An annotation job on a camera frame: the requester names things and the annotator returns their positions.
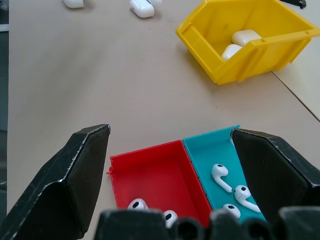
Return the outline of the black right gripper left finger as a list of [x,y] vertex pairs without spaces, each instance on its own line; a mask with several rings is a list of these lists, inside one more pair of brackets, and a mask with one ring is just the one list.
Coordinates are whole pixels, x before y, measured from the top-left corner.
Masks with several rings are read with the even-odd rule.
[[79,240],[88,231],[111,128],[83,128],[37,172],[0,226],[2,240]]

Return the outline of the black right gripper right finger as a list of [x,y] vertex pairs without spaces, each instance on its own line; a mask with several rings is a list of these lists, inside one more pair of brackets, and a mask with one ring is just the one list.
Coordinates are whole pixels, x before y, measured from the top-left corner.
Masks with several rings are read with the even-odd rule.
[[274,223],[291,206],[319,206],[320,171],[283,138],[237,128],[230,133],[247,186],[264,218]]

